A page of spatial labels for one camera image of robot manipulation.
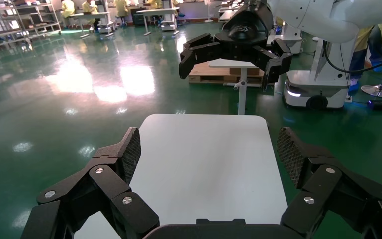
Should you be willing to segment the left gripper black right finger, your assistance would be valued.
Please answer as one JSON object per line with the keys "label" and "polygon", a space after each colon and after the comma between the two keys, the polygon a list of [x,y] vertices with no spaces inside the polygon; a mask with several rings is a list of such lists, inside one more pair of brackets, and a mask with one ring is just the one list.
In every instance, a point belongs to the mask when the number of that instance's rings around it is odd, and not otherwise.
{"label": "left gripper black right finger", "polygon": [[331,211],[362,238],[382,239],[382,184],[347,169],[327,148],[302,142],[289,127],[279,131],[277,153],[299,190],[282,226],[310,239]]}

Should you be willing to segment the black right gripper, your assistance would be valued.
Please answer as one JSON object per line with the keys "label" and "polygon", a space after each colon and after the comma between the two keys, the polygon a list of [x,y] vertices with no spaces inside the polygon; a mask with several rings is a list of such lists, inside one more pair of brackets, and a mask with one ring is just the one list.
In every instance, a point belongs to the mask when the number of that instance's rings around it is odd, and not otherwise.
{"label": "black right gripper", "polygon": [[264,72],[261,87],[265,91],[290,70],[292,61],[292,52],[281,39],[274,39],[265,49],[272,28],[273,15],[266,0],[245,2],[215,37],[205,33],[183,45],[180,78],[185,79],[195,65],[219,58],[251,62]]}

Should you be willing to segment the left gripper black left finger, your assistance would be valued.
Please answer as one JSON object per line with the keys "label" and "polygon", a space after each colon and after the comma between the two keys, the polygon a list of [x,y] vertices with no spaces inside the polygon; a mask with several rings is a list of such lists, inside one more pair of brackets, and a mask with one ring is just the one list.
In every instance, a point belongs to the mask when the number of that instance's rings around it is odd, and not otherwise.
{"label": "left gripper black left finger", "polygon": [[142,239],[160,225],[158,215],[130,187],[141,156],[139,129],[102,147],[80,171],[43,190],[22,232],[24,239],[71,239],[101,212],[123,239]]}

